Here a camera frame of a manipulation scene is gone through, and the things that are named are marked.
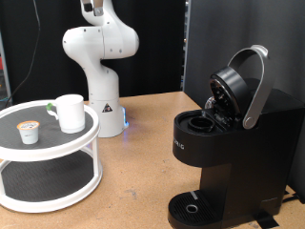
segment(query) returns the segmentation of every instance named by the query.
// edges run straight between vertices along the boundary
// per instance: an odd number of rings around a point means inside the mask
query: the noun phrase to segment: wooden table
[[[130,127],[116,137],[99,138],[104,174],[97,189],[69,208],[46,214],[0,208],[0,229],[172,228],[167,220],[169,201],[197,190],[201,172],[173,156],[173,119],[199,107],[182,92],[126,97],[121,104]],[[280,228],[303,229],[304,213],[305,206],[294,200],[284,203],[274,218]],[[237,228],[260,227],[251,222]]]

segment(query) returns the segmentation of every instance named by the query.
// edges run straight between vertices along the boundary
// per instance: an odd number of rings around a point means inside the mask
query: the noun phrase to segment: warning label
[[[108,113],[108,112],[112,112],[112,108],[111,106],[107,103],[104,110],[103,110],[103,113]]]

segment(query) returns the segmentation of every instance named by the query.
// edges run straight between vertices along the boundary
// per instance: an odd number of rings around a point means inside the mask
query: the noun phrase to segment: coffee machine lid
[[[237,70],[254,54],[260,58],[262,73],[254,96],[251,96],[247,84]],[[228,66],[211,76],[210,86],[214,99],[227,109],[229,116],[243,118],[242,124],[245,129],[252,129],[256,124],[275,83],[273,74],[264,75],[268,59],[270,57],[265,47],[253,45],[237,52]]]

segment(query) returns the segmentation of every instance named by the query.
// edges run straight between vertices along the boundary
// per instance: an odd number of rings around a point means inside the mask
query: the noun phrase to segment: blue led light
[[[126,121],[126,108],[123,108],[123,114],[124,114],[124,126],[129,126],[130,124]]]

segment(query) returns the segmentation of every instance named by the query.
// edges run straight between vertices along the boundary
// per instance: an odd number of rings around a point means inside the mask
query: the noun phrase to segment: two-tier stand
[[[48,115],[53,100],[19,104],[0,112],[0,204],[18,212],[42,213],[73,205],[99,184],[99,122],[85,106],[86,127],[76,134],[61,132]],[[16,126],[40,122],[38,142],[25,145]]]

